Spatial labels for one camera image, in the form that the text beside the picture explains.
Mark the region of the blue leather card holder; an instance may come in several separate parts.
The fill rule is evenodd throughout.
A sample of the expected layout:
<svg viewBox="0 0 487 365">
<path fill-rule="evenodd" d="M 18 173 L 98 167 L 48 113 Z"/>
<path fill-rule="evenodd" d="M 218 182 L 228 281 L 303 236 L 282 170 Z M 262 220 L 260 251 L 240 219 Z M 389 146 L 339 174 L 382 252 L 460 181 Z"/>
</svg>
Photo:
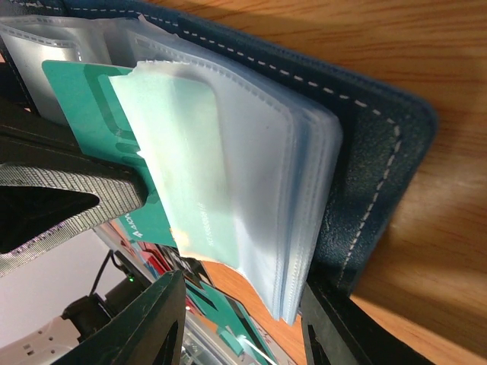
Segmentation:
<svg viewBox="0 0 487 365">
<path fill-rule="evenodd" d="M 333 111 L 343 143 L 313 263 L 350 292 L 430 147 L 424 101 L 386 84 L 180 11 L 137 1 L 3 1 L 3 15 L 138 14 Z"/>
</svg>

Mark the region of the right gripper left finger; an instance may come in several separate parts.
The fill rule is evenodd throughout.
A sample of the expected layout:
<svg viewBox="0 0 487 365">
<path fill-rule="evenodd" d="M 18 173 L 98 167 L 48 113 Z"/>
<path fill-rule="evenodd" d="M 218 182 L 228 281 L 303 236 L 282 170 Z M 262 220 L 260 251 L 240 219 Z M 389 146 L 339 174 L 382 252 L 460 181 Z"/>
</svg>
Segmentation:
<svg viewBox="0 0 487 365">
<path fill-rule="evenodd" d="M 181 271 L 169 271 L 57 364 L 178 364 L 186 318 Z"/>
</svg>

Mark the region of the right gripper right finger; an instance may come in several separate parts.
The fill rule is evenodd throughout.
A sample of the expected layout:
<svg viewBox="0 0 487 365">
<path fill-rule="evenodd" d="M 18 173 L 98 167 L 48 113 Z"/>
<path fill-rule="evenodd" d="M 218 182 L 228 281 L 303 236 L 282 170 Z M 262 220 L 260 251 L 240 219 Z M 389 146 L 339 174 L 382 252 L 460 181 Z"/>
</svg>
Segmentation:
<svg viewBox="0 0 487 365">
<path fill-rule="evenodd" d="M 325 283 L 305 285 L 301 327 L 308 364 L 431 363 Z"/>
</svg>

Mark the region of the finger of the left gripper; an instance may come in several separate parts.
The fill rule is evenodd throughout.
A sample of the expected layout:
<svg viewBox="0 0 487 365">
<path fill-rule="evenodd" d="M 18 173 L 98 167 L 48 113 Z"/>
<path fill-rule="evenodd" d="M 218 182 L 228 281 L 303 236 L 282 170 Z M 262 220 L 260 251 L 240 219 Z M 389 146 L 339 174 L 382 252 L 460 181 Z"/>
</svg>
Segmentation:
<svg viewBox="0 0 487 365">
<path fill-rule="evenodd" d="M 142 207 L 131 167 L 89 157 L 71 130 L 1 101 L 1 274 Z"/>
</svg>

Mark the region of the teal VIP card bottom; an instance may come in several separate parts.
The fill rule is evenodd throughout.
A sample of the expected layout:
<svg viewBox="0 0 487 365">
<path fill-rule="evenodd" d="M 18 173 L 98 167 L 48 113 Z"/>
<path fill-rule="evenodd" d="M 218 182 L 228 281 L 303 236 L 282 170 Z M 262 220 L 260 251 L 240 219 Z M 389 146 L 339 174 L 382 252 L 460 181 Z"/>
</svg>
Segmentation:
<svg viewBox="0 0 487 365">
<path fill-rule="evenodd" d="M 175 247 L 163 205 L 123 113 L 109 76 L 131 68 L 48 60 L 42 70 L 54 91 L 82 152 L 90 157 L 133 167 L 145 181 L 148 198 L 142 208 L 119 219 L 131 240 Z"/>
</svg>

